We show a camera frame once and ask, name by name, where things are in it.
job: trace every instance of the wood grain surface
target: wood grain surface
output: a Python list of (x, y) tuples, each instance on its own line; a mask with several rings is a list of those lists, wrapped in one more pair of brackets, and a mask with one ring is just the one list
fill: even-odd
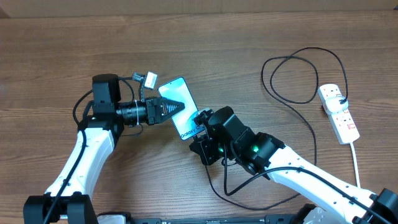
[(10, 18), (393, 10), (398, 0), (0, 0)]
[[(309, 46), (334, 51), (346, 67), (349, 107), (361, 134), (355, 142), (361, 185), (375, 193), (384, 187), (398, 192), (397, 21), (396, 11), (0, 20), (0, 223), (23, 223), (27, 197), (43, 194), (58, 176), (75, 145), (73, 105), (101, 73), (150, 70), (159, 74), (158, 86), (184, 77), (199, 108), (231, 106), (255, 132), (277, 136), (313, 162), (310, 131), (260, 82), (265, 60)], [(321, 85), (344, 89), (332, 55), (309, 50), (299, 56), (317, 66)], [(266, 67), (266, 77), (276, 65)], [(309, 64), (292, 60), (277, 72), (274, 85), (291, 100), (306, 100), (314, 92), (315, 74)], [(121, 88), (123, 100), (129, 100), (128, 89)], [(354, 184), (349, 146), (338, 144), (319, 97), (294, 107), (317, 134), (319, 167)], [(261, 217), (295, 213), (308, 202), (299, 196), (266, 212), (229, 205), (211, 191), (190, 143), (180, 140), (171, 121), (145, 126), (138, 138), (121, 138), (96, 184), (96, 213)], [(222, 166), (217, 162), (210, 171), (221, 192)], [(250, 177), (239, 166), (229, 173), (230, 189)], [(293, 194), (257, 179), (230, 199), (266, 207)]]

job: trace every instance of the phone screen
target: phone screen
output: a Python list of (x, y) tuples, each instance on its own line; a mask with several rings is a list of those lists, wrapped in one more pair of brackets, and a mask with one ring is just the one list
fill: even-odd
[(172, 116), (175, 129), (177, 129), (182, 140), (187, 140), (205, 130), (204, 126), (197, 126), (193, 121), (194, 117), (198, 114), (198, 108), (193, 101), (184, 78), (180, 77), (168, 82), (160, 86), (158, 91), (161, 97), (185, 104), (184, 110)]

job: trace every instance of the power strip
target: power strip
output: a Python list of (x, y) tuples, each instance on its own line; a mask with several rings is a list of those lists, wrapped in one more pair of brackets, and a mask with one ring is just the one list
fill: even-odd
[[(333, 98), (342, 98), (340, 89), (335, 84), (326, 84), (318, 89), (319, 97), (326, 112), (332, 108), (327, 107), (327, 101)], [(359, 132), (355, 126), (354, 119), (349, 113), (348, 108), (345, 110), (335, 111), (329, 114), (328, 117), (335, 131), (337, 140), (340, 144), (349, 144), (359, 139)]]
[(350, 144), (353, 153), (354, 170), (356, 177), (356, 185), (360, 188), (358, 165), (356, 163), (356, 154), (354, 149), (354, 141), (359, 139), (359, 132), (354, 123), (354, 119), (349, 113), (348, 102), (342, 105), (343, 100), (340, 89), (335, 84), (322, 85), (318, 89), (318, 95), (322, 101), (323, 108), (328, 114), (330, 124), (335, 131), (337, 140), (340, 144)]

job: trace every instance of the white robotic arm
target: white robotic arm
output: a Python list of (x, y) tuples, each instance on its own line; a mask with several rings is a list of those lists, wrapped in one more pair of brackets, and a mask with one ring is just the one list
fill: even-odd
[[(104, 166), (106, 158), (113, 152), (114, 141), (110, 130), (102, 128), (86, 128), (86, 148), (84, 154), (72, 174), (68, 185), (63, 190), (61, 196), (71, 196), (74, 192), (81, 192), (83, 195), (93, 195), (94, 186), (98, 180), (98, 176)], [(63, 180), (69, 174), (74, 165), (82, 147), (83, 136), (81, 131), (77, 134), (75, 148), (72, 151), (65, 167), (57, 177), (55, 182), (45, 191), (50, 193), (51, 197), (55, 197), (63, 184)]]
[[(373, 200), (370, 199), (370, 196), (374, 193), (369, 190), (357, 188), (356, 186), (347, 184), (333, 177), (329, 173), (301, 158), (288, 146), (276, 150), (274, 155), (269, 159), (269, 162), (271, 164), (269, 167), (266, 167), (266, 170), (277, 167), (301, 167), (318, 174), (348, 195), (356, 197), (357, 200), (365, 206), (370, 207), (373, 204)], [(268, 176), (271, 180), (290, 187), (302, 194), (326, 211), (323, 212), (323, 217), (316, 216), (316, 220), (313, 218), (314, 223), (322, 221), (323, 218), (326, 221), (331, 217), (338, 223), (352, 223), (354, 217), (363, 217), (366, 213), (363, 208), (350, 202), (348, 198), (342, 197), (336, 190), (312, 175), (296, 170), (280, 170), (271, 172)]]

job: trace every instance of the small white connector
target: small white connector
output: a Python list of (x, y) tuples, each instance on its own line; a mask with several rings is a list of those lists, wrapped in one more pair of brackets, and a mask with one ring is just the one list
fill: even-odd
[(148, 72), (147, 77), (145, 79), (144, 87), (153, 90), (155, 88), (155, 82), (157, 79), (157, 75), (153, 72)]
[(335, 84), (320, 86), (318, 94), (322, 101), (323, 108), (328, 114), (330, 124), (335, 131), (338, 142), (340, 144), (350, 144), (351, 146), (356, 184), (358, 187), (361, 187), (353, 144), (353, 142), (359, 138), (359, 132), (355, 126), (353, 117), (349, 113), (348, 101), (345, 101), (343, 104), (340, 103), (345, 97), (343, 97), (340, 89)]

